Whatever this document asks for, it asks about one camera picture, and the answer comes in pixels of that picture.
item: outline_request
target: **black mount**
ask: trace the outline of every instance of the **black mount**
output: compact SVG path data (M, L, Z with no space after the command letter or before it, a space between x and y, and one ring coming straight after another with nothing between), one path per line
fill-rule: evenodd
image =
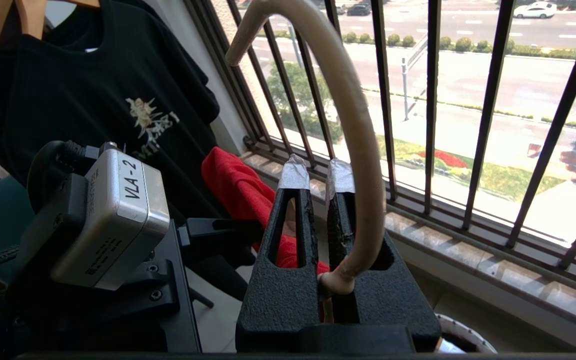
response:
M297 209L299 268L275 265L286 209ZM327 214L333 270L352 250L352 193L336 193ZM410 354L432 352L441 327L387 234L354 292L333 296L334 325L322 324L318 301L318 249L307 189L279 189L237 321L238 352Z

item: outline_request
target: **window sill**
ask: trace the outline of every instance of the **window sill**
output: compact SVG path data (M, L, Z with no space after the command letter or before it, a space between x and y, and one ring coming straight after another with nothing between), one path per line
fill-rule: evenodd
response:
M251 152L241 159L276 186L283 164ZM325 183L311 178L310 192L325 203ZM386 230L409 265L576 347L576 283L404 210L388 210ZM321 219L325 212L315 206Z

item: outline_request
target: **beige curved tube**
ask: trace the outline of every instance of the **beige curved tube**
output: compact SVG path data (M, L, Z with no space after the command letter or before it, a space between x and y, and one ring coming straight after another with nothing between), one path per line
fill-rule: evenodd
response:
M386 192L366 98L355 68L328 19L305 0L252 0L226 53L237 66L257 33L273 14L290 20L317 59L343 128L355 187L356 234L352 252L319 282L332 294L350 294L355 278L368 270L382 246Z

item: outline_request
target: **red flower bed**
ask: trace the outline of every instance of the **red flower bed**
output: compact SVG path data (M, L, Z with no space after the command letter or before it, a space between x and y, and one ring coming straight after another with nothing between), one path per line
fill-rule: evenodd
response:
M418 155L422 158L426 157L426 152L422 151L419 152ZM447 166L450 167L468 167L468 165L463 162L459 157L452 155L451 153L435 150L434 157L441 159Z

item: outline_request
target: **graphic print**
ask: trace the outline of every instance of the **graphic print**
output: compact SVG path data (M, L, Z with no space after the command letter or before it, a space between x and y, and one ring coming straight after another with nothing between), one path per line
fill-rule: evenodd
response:
M146 143L141 148L132 153L133 156L140 160L145 160L157 153L160 145L157 139L162 136L166 129L179 123L179 118L174 112L163 114L163 112L155 112L156 106L153 106L155 98L146 102L141 98L126 98L126 102L130 104L130 116L135 118L134 127L140 127L141 131L137 139L141 139L146 135Z

